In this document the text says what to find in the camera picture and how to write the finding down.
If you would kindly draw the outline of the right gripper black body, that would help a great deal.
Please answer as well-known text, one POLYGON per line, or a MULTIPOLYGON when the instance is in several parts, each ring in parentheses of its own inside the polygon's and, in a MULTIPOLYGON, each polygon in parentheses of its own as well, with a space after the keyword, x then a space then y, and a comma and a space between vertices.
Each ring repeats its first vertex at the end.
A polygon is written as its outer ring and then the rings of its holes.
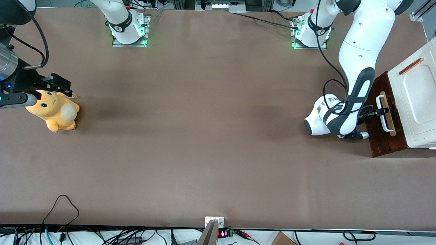
POLYGON ((39 90, 52 92, 48 84, 42 80, 43 76, 34 69, 24 70, 25 65, 28 63, 18 59, 16 71, 2 81, 2 93, 36 94, 39 90))

